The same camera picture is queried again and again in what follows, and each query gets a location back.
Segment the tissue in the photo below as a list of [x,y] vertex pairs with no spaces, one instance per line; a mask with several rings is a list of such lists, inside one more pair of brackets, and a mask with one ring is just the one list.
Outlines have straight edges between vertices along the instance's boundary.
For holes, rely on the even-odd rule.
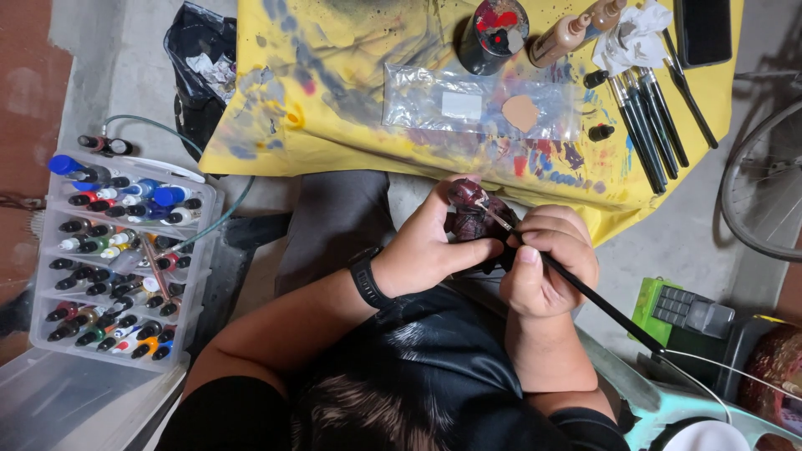
[[662,67],[662,59],[668,54],[658,33],[671,24],[672,18],[673,13],[656,0],[646,0],[642,9],[624,8],[618,24],[599,36],[593,62],[610,76],[632,66]]

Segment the beige paint blob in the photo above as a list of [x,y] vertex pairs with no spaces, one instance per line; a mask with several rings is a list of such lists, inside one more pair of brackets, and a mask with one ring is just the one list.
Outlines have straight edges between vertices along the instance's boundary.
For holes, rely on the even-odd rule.
[[537,124],[537,115],[541,114],[528,95],[510,97],[501,107],[501,114],[513,127],[528,133]]

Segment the black trash bag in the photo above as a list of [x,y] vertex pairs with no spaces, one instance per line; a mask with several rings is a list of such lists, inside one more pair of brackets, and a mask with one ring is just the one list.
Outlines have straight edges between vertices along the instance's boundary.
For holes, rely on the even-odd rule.
[[[184,2],[164,36],[164,50],[176,72],[176,130],[205,149],[223,116],[225,102],[202,75],[189,68],[186,59],[205,53],[213,62],[221,55],[236,62],[237,20]],[[201,159],[197,150],[182,143],[195,161]]]

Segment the hand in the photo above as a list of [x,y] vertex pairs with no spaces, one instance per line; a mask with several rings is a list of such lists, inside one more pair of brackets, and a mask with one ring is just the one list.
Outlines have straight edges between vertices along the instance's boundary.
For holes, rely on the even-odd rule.
[[390,298],[419,293],[448,275],[496,257],[504,245],[492,238],[449,244],[444,224],[448,212],[448,186],[476,175],[454,175],[435,185],[423,204],[404,222],[392,242],[371,262],[376,284]]
[[[501,298],[519,316],[548,318],[567,313],[585,301],[584,296],[553,268],[543,268],[539,251],[549,252],[566,270],[595,289],[599,267],[587,225],[577,212],[559,205],[542,205],[529,212],[516,229],[524,232],[526,246],[518,247],[512,270],[502,279]],[[520,245],[510,236],[507,244]]]

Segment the black wristwatch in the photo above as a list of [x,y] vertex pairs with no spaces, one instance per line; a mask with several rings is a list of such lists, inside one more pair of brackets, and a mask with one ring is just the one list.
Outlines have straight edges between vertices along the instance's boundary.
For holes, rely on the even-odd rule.
[[382,293],[373,279],[373,271],[371,271],[371,259],[384,249],[383,247],[370,247],[356,254],[348,260],[348,267],[351,272],[351,277],[354,279],[357,291],[365,299],[367,305],[382,310],[395,303],[395,299],[388,298]]

